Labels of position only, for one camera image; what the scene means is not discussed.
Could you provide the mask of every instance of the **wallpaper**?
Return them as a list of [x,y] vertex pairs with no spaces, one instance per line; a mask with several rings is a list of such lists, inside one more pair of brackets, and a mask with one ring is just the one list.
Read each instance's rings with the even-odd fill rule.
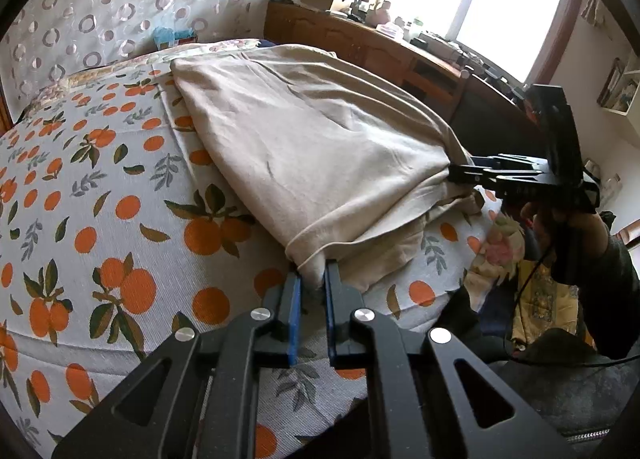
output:
[[252,0],[29,0],[0,46],[2,87],[17,118],[40,89],[77,71],[155,49],[158,26],[201,42],[243,36]]

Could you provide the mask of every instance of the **human hand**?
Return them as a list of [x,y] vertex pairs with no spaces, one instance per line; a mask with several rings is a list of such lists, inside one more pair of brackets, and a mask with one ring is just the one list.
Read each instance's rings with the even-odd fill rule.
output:
[[569,227],[578,230],[582,235],[583,256],[588,259],[599,259],[609,245],[609,230],[598,214],[581,212],[561,212],[548,205],[527,203],[520,212],[523,219],[533,223],[541,251],[546,251],[556,238],[558,225],[566,222]]

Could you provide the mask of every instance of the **person's arm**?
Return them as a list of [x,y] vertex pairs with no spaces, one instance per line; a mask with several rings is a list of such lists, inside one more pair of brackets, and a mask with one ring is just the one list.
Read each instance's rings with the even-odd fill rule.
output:
[[558,222],[581,232],[583,264],[577,285],[585,324],[599,353],[624,358],[640,337],[640,283],[626,247],[610,237],[597,214],[567,217],[529,203],[522,216],[533,220],[542,251],[553,240]]
[[598,352],[619,359],[640,337],[640,283],[625,245],[608,240],[605,253],[581,270],[578,298]]

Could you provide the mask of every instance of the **bed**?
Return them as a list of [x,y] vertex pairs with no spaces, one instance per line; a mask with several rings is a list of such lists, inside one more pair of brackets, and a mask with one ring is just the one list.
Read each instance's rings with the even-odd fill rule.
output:
[[[0,401],[42,457],[172,330],[225,325],[286,274],[169,69],[257,45],[191,44],[77,73],[0,138]],[[482,195],[480,214],[429,225],[418,258],[370,288],[367,306],[430,328],[500,210]],[[364,370],[330,367],[320,305],[305,305],[303,328],[301,362],[262,372],[256,457],[286,457],[366,397]]]

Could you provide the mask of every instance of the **person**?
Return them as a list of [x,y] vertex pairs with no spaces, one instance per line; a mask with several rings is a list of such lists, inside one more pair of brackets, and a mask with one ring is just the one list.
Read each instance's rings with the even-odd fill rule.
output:
[[[554,240],[559,223],[566,222],[580,232],[578,299],[597,351],[574,335],[552,328],[518,354],[521,359],[545,366],[513,362],[504,352],[503,338],[482,335],[478,315],[470,308],[464,287],[453,294],[434,327],[449,329],[490,363],[494,372],[543,419],[570,438],[579,458],[640,457],[640,440],[636,436],[640,360],[595,368],[548,365],[606,364],[607,359],[640,353],[640,283],[629,252],[610,235],[599,214],[564,214],[528,203],[520,215],[529,221],[527,230],[534,235],[529,239],[537,241],[539,255]],[[369,413],[367,404],[361,403],[290,459],[329,453],[335,459],[364,458],[369,456],[368,444]]]

